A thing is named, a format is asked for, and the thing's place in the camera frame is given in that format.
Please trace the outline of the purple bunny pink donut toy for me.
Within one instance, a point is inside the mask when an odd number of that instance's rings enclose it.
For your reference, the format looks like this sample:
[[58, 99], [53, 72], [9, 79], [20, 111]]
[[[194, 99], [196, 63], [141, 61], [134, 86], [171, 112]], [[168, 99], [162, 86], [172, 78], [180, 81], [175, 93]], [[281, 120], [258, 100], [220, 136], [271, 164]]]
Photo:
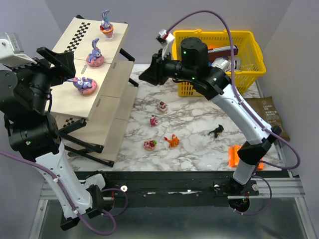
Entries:
[[68, 79], [67, 82], [72, 83], [78, 92], [84, 96], [93, 94], [98, 88], [95, 80], [86, 77], [74, 77]]

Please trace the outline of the purple bunny cupcake toy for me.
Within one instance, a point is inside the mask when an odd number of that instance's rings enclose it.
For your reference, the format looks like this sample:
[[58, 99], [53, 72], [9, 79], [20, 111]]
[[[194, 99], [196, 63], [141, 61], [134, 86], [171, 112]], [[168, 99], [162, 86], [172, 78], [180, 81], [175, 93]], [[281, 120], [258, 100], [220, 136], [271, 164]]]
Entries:
[[100, 24], [100, 31], [104, 34], [106, 39], [112, 39], [114, 31], [113, 25], [110, 23], [107, 17], [109, 11], [109, 9], [102, 11], [102, 20]]

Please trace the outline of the orange dragon toy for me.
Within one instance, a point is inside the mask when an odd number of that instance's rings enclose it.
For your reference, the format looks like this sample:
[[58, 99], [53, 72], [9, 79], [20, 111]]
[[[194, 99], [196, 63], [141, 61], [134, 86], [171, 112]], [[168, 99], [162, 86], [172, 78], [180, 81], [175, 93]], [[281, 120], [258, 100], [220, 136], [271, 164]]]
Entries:
[[164, 137], [165, 141], [167, 141], [169, 143], [168, 147], [169, 148], [175, 148], [177, 146], [179, 146], [179, 139], [175, 134], [172, 134], [171, 139], [168, 139], [167, 137]]

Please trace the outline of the black dragon toy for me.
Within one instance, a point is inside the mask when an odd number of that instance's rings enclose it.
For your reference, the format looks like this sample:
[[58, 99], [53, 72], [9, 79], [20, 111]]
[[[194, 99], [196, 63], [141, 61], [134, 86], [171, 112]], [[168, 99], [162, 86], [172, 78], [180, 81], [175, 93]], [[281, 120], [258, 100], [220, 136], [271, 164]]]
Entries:
[[224, 127], [219, 124], [217, 128], [215, 128], [214, 130], [210, 131], [208, 134], [211, 135], [213, 134], [214, 135], [214, 138], [217, 138], [220, 134], [222, 134], [224, 131]]

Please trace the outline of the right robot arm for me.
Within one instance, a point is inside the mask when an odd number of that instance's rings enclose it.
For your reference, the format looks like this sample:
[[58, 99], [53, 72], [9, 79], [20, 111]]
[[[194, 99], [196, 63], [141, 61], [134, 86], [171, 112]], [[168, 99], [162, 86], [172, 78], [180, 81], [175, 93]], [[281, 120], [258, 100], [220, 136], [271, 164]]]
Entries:
[[199, 38], [182, 40], [180, 61], [163, 52], [160, 49], [152, 56], [150, 66], [139, 79], [154, 86], [163, 85], [169, 78], [189, 82], [198, 93], [219, 106], [246, 137], [238, 151], [239, 163], [232, 176], [234, 184], [246, 185], [281, 129], [266, 122], [258, 124], [259, 115], [239, 96], [230, 77], [222, 69], [209, 66], [208, 47]]

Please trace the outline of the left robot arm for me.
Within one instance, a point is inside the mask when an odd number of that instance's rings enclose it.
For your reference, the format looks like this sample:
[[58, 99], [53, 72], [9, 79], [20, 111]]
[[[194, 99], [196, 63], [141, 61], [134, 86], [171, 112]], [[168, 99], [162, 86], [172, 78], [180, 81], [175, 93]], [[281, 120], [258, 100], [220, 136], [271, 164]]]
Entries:
[[40, 47], [41, 59], [4, 50], [0, 61], [0, 110], [9, 144], [44, 177], [63, 210], [61, 228], [68, 230], [84, 215], [102, 213], [105, 179], [101, 172], [80, 183], [67, 161], [55, 118], [50, 113], [51, 87], [75, 76], [74, 54]]

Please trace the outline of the beige tiered shelf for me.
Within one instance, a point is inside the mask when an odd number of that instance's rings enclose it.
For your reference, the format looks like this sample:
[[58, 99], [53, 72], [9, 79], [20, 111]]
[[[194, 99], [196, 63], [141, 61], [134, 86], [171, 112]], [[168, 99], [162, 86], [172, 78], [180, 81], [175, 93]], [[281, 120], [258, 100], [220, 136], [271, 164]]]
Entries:
[[[82, 95], [72, 83], [52, 88], [51, 111], [56, 114], [60, 136], [67, 142], [69, 156], [82, 156], [112, 167], [116, 161], [139, 85], [130, 75], [134, 57], [122, 45], [129, 31], [127, 23], [114, 23], [112, 39], [106, 39], [97, 20], [77, 16], [56, 43], [58, 53], [74, 52], [77, 77], [95, 80], [98, 88]], [[99, 67], [89, 66], [92, 40], [104, 56]]]

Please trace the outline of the strawberry cake slice toy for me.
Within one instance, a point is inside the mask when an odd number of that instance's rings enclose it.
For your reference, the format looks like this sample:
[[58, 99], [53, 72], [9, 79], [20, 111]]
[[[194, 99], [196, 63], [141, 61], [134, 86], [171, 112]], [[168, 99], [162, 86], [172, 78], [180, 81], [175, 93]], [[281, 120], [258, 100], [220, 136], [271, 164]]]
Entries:
[[157, 106], [157, 110], [161, 112], [162, 114], [166, 113], [168, 110], [167, 104], [163, 101], [160, 101]]

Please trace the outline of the pink bear toy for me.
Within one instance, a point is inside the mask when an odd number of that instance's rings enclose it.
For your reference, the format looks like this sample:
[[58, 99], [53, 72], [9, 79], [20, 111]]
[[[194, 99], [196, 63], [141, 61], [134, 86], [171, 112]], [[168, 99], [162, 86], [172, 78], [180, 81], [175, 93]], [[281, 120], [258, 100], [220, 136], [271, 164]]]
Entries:
[[159, 124], [158, 118], [155, 115], [152, 115], [150, 118], [151, 127], [157, 126]]

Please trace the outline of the purple box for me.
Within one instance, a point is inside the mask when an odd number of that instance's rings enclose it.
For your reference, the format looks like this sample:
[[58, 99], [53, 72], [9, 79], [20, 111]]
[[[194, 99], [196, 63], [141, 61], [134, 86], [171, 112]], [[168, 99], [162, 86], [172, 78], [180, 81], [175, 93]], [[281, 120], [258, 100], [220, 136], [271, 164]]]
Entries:
[[208, 58], [212, 61], [215, 58], [231, 56], [231, 46], [223, 46], [208, 49]]

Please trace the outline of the strawberry tart toy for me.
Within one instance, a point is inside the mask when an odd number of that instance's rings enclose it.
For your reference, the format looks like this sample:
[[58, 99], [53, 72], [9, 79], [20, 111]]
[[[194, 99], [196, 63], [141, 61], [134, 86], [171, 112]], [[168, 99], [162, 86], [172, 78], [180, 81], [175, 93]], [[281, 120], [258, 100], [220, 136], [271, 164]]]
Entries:
[[155, 150], [157, 142], [155, 140], [147, 140], [144, 142], [144, 149], [147, 151]]

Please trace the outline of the white bottle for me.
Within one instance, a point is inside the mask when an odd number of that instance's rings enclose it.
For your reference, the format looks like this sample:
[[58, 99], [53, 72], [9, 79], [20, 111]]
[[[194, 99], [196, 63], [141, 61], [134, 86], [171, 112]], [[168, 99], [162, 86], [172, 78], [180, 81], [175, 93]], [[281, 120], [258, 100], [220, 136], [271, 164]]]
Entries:
[[235, 71], [241, 71], [241, 58], [240, 57], [234, 57], [234, 70]]

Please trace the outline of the brown coffee bag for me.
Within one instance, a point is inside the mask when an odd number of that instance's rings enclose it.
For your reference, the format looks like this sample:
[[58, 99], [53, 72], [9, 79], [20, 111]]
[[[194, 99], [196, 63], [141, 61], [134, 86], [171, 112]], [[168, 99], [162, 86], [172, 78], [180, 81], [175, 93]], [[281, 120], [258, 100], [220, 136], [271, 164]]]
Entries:
[[246, 98], [245, 100], [263, 120], [271, 126], [279, 126], [281, 128], [281, 138], [290, 141], [290, 137], [284, 130], [282, 119], [275, 108], [272, 97]]

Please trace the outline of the orange snack box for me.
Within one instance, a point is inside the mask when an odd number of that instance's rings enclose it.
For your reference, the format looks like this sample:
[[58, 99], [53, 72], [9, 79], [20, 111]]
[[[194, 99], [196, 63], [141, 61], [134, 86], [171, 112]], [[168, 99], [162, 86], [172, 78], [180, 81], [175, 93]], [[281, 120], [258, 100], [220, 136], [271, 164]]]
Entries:
[[[239, 161], [241, 159], [240, 155], [238, 154], [238, 151], [240, 151], [241, 147], [242, 147], [241, 145], [235, 145], [228, 149], [229, 167], [235, 168], [238, 166]], [[254, 162], [256, 159], [256, 155], [250, 152], [242, 152], [241, 155], [243, 156], [244, 159], [247, 159], [248, 162]]]

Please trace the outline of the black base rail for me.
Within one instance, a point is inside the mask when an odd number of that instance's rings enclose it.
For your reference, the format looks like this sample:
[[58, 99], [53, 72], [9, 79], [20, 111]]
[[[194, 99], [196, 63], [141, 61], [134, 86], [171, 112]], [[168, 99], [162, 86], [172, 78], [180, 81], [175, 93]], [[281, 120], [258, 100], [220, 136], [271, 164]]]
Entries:
[[253, 190], [254, 180], [241, 191], [231, 186], [232, 172], [106, 171], [104, 174], [107, 188], [127, 187], [125, 193], [115, 193], [115, 207], [123, 207], [125, 202], [130, 208], [227, 207], [229, 200], [259, 195]]

